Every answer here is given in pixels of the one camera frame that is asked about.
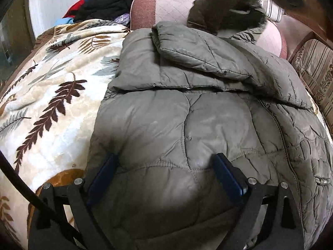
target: light blue cloth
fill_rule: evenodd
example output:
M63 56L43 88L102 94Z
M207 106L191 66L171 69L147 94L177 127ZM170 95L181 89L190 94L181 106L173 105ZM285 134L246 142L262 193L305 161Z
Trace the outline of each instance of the light blue cloth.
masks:
M57 19L54 23L54 26L60 25L60 24L73 24L74 19L73 18L63 18L63 19Z

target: gray puffer jacket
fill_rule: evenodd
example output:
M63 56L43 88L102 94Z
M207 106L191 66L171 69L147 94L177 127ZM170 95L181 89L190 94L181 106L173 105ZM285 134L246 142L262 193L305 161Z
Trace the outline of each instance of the gray puffer jacket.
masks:
M212 170L290 185L304 246L332 214L332 147L293 67L251 43L162 21L130 33L98 111L87 169L119 168L94 208L120 249L216 249L239 211Z

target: blue gripper pad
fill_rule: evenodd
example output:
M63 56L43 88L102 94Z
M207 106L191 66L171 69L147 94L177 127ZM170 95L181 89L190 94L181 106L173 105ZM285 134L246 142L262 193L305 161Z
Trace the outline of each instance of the blue gripper pad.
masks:
M103 163L88 188L87 205L92 206L99 202L109 187L118 166L118 157L114 154Z
M234 167L223 153L213 156L213 168L217 179L233 203L239 203L247 192L246 177Z

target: cream blanket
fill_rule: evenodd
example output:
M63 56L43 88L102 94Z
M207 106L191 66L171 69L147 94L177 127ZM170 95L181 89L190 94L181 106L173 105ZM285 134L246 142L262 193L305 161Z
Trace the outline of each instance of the cream blanket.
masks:
M0 99L0 149L34 192L46 181L60 186L83 175L100 101L129 32L103 20L55 27ZM0 172L1 221L24 249L32 213Z

